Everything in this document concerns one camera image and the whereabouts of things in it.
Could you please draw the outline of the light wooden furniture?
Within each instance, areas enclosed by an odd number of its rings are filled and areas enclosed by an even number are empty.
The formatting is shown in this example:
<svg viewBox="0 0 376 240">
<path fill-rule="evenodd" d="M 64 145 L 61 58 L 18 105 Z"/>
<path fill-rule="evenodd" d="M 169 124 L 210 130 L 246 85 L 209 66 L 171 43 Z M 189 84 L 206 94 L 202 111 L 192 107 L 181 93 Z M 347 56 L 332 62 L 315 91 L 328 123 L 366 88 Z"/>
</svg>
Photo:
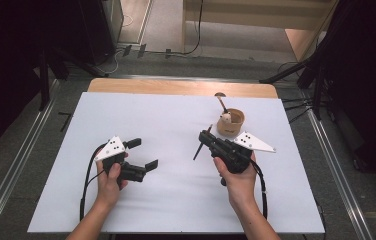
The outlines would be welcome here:
<svg viewBox="0 0 376 240">
<path fill-rule="evenodd" d="M 182 0 L 183 19 L 284 29 L 298 61 L 325 31 L 340 0 Z"/>
</svg>

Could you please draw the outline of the black makeup brush orange tip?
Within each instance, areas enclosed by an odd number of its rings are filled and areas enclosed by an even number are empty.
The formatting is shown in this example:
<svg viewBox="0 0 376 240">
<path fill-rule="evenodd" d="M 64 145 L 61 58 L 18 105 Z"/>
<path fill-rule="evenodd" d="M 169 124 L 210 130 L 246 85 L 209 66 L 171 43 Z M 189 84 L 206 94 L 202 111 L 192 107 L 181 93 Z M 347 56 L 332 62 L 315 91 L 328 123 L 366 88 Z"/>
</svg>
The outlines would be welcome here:
<svg viewBox="0 0 376 240">
<path fill-rule="evenodd" d="M 217 99 L 219 100 L 219 103 L 221 104 L 221 106 L 222 106 L 222 108 L 223 108 L 223 112 L 224 112 L 224 114 L 228 114 L 229 111 L 228 111 L 228 109 L 226 108 L 225 104 L 223 103 L 223 100 L 222 100 L 221 96 L 216 96 L 216 97 L 217 97 Z"/>
<path fill-rule="evenodd" d="M 211 129 L 212 129 L 212 126 L 213 126 L 213 124 L 210 124 L 210 126 L 205 131 L 209 133 L 211 131 Z M 203 142 L 200 141 L 200 145 L 197 148 L 196 153 L 195 153 L 195 155 L 193 157 L 194 161 L 196 160 L 196 158 L 197 158 L 199 152 L 201 151 L 201 148 L 203 147 L 203 145 L 204 145 Z"/>
</svg>

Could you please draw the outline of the person's left hand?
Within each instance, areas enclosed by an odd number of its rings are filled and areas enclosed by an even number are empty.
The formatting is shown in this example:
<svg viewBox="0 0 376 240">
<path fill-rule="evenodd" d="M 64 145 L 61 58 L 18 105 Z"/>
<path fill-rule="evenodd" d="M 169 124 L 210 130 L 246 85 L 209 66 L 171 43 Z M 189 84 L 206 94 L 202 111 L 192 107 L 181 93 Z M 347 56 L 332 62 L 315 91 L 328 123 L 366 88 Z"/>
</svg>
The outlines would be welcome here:
<svg viewBox="0 0 376 240">
<path fill-rule="evenodd" d="M 110 211 L 117 203 L 120 197 L 120 191 L 128 185 L 127 180 L 120 183 L 117 179 L 121 173 L 121 165 L 114 163 L 108 173 L 104 172 L 103 162 L 96 162 L 98 173 L 98 193 L 95 204 L 102 209 Z"/>
</svg>

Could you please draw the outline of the black metal stand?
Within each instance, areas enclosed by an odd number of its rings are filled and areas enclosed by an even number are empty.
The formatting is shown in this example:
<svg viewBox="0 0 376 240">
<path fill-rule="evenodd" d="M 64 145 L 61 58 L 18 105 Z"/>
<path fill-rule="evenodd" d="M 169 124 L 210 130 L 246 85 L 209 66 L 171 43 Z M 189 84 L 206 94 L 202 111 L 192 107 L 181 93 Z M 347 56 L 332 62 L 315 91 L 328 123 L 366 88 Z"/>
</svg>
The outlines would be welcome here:
<svg viewBox="0 0 376 240">
<path fill-rule="evenodd" d="M 47 53 L 44 48 L 40 50 L 40 54 L 39 54 L 39 74 L 40 74 L 39 78 L 41 81 L 41 85 L 40 85 L 41 103 L 40 103 L 39 110 L 44 111 L 50 101 Z"/>
</svg>

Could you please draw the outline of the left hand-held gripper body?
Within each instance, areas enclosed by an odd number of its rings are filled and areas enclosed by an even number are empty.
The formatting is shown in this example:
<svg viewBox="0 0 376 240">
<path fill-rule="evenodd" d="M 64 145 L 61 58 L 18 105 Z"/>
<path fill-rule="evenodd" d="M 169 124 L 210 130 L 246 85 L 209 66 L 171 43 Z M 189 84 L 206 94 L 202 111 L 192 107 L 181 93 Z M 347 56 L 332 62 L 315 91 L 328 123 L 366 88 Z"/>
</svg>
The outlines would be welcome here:
<svg viewBox="0 0 376 240">
<path fill-rule="evenodd" d="M 117 182 L 122 180 L 142 182 L 146 175 L 145 167 L 135 166 L 128 163 L 126 158 L 126 148 L 119 136 L 113 136 L 95 156 L 95 161 L 102 161 L 105 173 L 108 173 L 114 163 L 121 165 L 121 173 Z"/>
</svg>

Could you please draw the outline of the wooden cup with bear figure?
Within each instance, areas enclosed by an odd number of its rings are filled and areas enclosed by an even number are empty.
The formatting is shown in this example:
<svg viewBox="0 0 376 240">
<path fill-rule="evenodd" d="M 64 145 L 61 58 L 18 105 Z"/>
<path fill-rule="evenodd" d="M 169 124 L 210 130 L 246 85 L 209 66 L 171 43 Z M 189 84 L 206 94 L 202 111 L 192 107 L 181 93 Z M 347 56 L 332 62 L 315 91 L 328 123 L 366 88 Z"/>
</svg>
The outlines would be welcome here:
<svg viewBox="0 0 376 240">
<path fill-rule="evenodd" d="M 245 115 L 239 109 L 229 108 L 227 113 L 223 112 L 217 122 L 217 132 L 222 136 L 235 137 L 244 123 Z"/>
</svg>

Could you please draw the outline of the black cabinet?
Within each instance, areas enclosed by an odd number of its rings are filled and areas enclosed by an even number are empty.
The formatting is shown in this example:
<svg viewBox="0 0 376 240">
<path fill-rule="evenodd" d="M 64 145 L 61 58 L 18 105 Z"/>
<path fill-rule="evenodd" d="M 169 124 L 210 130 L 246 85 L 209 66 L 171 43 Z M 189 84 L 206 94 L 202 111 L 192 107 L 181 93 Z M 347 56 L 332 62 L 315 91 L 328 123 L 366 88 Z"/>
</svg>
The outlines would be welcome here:
<svg viewBox="0 0 376 240">
<path fill-rule="evenodd" d="M 104 0 L 49 0 L 54 51 L 95 77 L 95 69 L 114 53 Z"/>
</svg>

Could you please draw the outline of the black tripod stand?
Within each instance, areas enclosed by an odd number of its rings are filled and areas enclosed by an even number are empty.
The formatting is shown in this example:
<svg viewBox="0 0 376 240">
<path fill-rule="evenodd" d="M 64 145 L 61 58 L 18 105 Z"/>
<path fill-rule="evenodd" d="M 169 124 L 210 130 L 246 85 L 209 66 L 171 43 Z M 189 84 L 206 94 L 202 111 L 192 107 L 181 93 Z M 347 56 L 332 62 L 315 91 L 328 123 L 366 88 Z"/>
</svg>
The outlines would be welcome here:
<svg viewBox="0 0 376 240">
<path fill-rule="evenodd" d="M 314 82 L 314 95 L 312 97 L 311 110 L 315 117 L 320 120 L 322 87 L 326 70 L 325 64 L 323 63 L 323 56 L 326 52 L 327 46 L 328 41 L 323 40 L 317 45 L 316 50 L 308 58 L 282 71 L 281 73 L 277 73 L 272 77 L 260 80 L 260 83 L 273 84 L 279 80 L 282 80 L 284 77 L 302 70 L 302 74 L 297 80 L 297 86 L 299 89 L 306 89 L 312 84 L 312 82 Z"/>
</svg>

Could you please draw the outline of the wooden table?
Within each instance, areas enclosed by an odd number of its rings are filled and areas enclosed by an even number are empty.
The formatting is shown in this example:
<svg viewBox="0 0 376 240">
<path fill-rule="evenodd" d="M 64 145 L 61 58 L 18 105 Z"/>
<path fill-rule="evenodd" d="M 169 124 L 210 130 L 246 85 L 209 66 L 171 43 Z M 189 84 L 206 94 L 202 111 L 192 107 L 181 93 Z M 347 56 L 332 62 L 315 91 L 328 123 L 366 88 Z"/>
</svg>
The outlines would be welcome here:
<svg viewBox="0 0 376 240">
<path fill-rule="evenodd" d="M 198 96 L 214 96 L 216 93 L 221 92 L 229 97 L 272 99 L 278 97 L 275 87 L 269 84 L 146 78 L 95 78 L 90 82 L 88 92 Z"/>
</svg>

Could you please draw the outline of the white table cover board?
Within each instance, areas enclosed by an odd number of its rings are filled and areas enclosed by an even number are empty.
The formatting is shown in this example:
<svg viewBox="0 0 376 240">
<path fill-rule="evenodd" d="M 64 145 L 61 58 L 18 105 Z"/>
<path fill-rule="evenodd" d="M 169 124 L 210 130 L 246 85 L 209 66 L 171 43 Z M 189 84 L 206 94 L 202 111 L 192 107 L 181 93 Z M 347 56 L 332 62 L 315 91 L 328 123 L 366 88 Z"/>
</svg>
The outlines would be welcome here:
<svg viewBox="0 0 376 240">
<path fill-rule="evenodd" d="M 321 233 L 320 214 L 288 119 L 278 99 L 236 98 L 223 103 L 245 115 L 243 130 L 276 149 L 257 152 L 264 183 L 256 184 L 259 204 L 279 233 Z M 97 185 L 89 161 L 113 136 L 142 144 L 128 162 L 157 169 L 123 189 L 103 226 L 110 233 L 239 233 L 227 190 L 220 183 L 210 152 L 198 135 L 216 122 L 222 106 L 214 96 L 92 93 L 82 94 L 28 227 L 31 233 L 65 233 L 90 208 Z"/>
</svg>

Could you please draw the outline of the metal floor rail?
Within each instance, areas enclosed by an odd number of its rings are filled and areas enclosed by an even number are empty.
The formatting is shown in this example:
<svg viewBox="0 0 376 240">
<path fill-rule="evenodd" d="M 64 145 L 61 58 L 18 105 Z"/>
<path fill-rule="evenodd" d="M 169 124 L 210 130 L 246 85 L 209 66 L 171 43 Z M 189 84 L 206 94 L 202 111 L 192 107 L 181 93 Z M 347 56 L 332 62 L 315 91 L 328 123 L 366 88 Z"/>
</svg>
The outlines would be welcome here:
<svg viewBox="0 0 376 240">
<path fill-rule="evenodd" d="M 358 240 L 374 240 L 322 122 L 316 117 L 312 107 L 308 108 L 307 114 Z"/>
<path fill-rule="evenodd" d="M 36 111 L 35 118 L 30 123 L 30 128 L 27 131 L 24 140 L 19 145 L 17 153 L 13 156 L 6 173 L 1 178 L 0 216 L 54 106 L 57 92 L 60 89 L 60 81 L 57 79 L 53 80 L 48 89 L 51 92 L 51 100 L 46 104 L 44 110 Z"/>
</svg>

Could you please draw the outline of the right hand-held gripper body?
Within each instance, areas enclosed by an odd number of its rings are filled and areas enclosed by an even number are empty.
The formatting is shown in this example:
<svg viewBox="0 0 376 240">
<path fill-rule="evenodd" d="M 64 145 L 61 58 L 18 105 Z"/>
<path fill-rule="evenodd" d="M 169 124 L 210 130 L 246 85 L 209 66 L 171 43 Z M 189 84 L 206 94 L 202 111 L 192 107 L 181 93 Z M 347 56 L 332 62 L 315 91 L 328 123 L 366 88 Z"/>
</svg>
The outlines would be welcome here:
<svg viewBox="0 0 376 240">
<path fill-rule="evenodd" d="M 212 157 L 219 157 L 225 163 L 227 169 L 233 173 L 242 173 L 251 164 L 259 175 L 262 185 L 264 183 L 263 173 L 260 167 L 252 160 L 252 153 L 257 151 L 275 153 L 276 149 L 265 143 L 249 132 L 242 132 L 232 141 L 217 138 L 208 147 Z"/>
</svg>

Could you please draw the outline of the person's right hand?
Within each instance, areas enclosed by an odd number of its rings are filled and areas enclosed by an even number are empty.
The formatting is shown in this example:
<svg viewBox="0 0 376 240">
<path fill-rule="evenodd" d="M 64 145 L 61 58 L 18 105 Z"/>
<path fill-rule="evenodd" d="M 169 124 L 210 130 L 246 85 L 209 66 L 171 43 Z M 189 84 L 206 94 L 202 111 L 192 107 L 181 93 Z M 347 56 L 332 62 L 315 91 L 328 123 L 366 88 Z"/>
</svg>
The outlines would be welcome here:
<svg viewBox="0 0 376 240">
<path fill-rule="evenodd" d="M 234 209 L 257 205 L 255 199 L 256 172 L 251 164 L 242 173 L 231 173 L 223 160 L 214 157 L 213 162 L 220 176 L 226 181 L 229 202 Z"/>
</svg>

